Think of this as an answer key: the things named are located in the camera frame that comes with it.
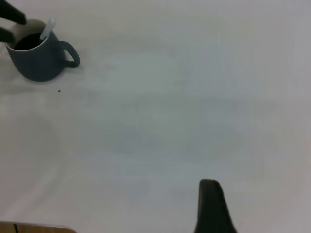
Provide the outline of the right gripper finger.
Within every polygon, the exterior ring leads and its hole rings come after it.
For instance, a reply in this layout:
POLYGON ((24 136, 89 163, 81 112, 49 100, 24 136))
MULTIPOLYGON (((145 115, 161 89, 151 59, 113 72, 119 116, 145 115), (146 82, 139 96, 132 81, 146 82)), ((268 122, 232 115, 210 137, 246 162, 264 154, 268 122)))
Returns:
POLYGON ((219 182, 202 179, 199 182, 196 233, 235 233, 224 192, 219 182))

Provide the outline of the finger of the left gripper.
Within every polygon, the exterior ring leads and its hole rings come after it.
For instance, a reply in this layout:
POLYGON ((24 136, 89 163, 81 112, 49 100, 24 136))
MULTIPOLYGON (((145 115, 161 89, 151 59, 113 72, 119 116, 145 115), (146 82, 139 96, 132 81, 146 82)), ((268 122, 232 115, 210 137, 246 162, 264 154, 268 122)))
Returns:
POLYGON ((27 23, 25 14, 5 0, 0 0, 0 17, 21 25, 27 23))
POLYGON ((0 27, 0 42, 15 43, 15 36, 10 30, 0 27))

